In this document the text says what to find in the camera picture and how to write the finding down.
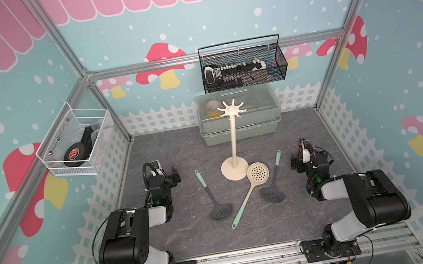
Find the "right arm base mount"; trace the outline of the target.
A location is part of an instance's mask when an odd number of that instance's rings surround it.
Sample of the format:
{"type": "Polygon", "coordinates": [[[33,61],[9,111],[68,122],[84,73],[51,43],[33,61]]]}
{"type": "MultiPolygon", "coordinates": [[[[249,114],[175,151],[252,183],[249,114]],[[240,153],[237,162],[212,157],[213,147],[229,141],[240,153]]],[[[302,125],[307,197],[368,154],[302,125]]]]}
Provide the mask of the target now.
{"type": "Polygon", "coordinates": [[[338,242],[333,237],[330,239],[303,240],[299,246],[300,252],[309,263],[338,258],[352,259],[362,253],[356,240],[338,242]]]}

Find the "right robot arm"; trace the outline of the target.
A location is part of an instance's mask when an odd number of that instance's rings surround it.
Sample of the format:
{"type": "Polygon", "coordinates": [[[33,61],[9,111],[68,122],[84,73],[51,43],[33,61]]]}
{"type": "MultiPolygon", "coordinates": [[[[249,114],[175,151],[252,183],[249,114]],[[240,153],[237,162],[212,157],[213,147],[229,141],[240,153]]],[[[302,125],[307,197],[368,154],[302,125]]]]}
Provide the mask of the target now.
{"type": "Polygon", "coordinates": [[[360,255],[358,238],[376,227],[407,220],[411,207],[383,170],[330,175],[333,157],[325,149],[301,138],[291,168],[307,176],[306,190],[319,201],[350,200],[351,212],[327,224],[320,239],[303,240],[300,251],[309,263],[360,255]]]}

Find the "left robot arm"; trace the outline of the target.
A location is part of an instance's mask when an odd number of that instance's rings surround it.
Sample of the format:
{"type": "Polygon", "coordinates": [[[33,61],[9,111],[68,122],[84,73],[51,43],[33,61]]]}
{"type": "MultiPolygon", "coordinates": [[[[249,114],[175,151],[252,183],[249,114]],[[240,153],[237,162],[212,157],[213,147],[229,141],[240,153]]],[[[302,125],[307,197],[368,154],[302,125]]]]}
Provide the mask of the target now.
{"type": "Polygon", "coordinates": [[[145,163],[142,167],[146,197],[141,208],[114,210],[102,222],[104,230],[99,251],[91,245],[95,264],[177,264],[169,251],[150,244],[150,229],[169,223],[174,206],[171,191],[181,182],[175,167],[167,173],[160,162],[145,163]]]}

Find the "grey skimmer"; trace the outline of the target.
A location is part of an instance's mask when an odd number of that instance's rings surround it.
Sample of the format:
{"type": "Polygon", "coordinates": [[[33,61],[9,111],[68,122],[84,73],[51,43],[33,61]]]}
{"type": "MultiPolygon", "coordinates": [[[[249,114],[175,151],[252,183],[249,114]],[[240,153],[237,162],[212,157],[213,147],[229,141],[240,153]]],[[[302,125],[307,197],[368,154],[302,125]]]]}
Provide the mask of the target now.
{"type": "Polygon", "coordinates": [[[281,151],[277,150],[271,185],[268,186],[268,188],[262,188],[260,190],[261,197],[270,203],[281,203],[285,199],[285,194],[282,191],[280,191],[276,185],[280,159],[281,159],[281,151]]]}
{"type": "Polygon", "coordinates": [[[209,198],[211,199],[212,203],[213,203],[213,210],[210,213],[210,217],[212,220],[214,221],[223,221],[227,218],[229,218],[229,216],[231,216],[232,212],[233,212],[233,206],[232,204],[228,203],[228,204],[221,204],[219,203],[214,195],[212,194],[211,190],[209,189],[209,187],[207,186],[204,177],[202,176],[202,174],[198,171],[195,170],[195,175],[198,178],[198,181],[201,183],[201,185],[203,186],[203,188],[205,189],[205,191],[207,192],[209,198]]]}

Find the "cream utensil rack stand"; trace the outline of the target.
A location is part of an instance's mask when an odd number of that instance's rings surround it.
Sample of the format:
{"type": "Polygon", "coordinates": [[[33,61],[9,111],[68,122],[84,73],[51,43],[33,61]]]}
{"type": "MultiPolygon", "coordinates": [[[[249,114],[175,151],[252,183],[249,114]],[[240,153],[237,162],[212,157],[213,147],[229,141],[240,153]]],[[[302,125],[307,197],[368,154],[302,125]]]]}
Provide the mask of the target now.
{"type": "Polygon", "coordinates": [[[240,181],[244,179],[247,176],[247,169],[249,167],[248,162],[237,155],[236,119],[240,118],[240,114],[246,111],[246,109],[241,109],[243,104],[242,102],[240,105],[236,105],[235,99],[232,99],[230,105],[223,102],[224,108],[218,108],[218,111],[223,112],[223,117],[230,118],[232,156],[223,161],[221,165],[222,175],[230,181],[240,181]]]}

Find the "cream skimmer green handle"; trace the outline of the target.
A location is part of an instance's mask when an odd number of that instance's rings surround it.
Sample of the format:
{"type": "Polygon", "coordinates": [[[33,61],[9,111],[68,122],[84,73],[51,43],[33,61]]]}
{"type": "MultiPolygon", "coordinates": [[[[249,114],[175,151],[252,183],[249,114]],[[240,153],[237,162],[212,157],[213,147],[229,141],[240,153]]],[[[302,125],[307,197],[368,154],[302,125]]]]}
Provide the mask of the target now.
{"type": "Polygon", "coordinates": [[[258,186],[261,186],[263,184],[265,184],[268,179],[269,179],[269,169],[268,167],[261,163],[261,162],[254,162],[253,164],[251,164],[248,169],[247,169],[247,179],[250,182],[250,188],[246,194],[246,197],[240,207],[240,209],[238,210],[237,215],[234,218],[234,221],[232,223],[232,229],[236,229],[237,226],[239,225],[241,219],[242,219],[242,215],[246,209],[246,206],[248,204],[248,201],[250,199],[250,196],[252,194],[252,192],[254,191],[254,189],[258,186]]]}

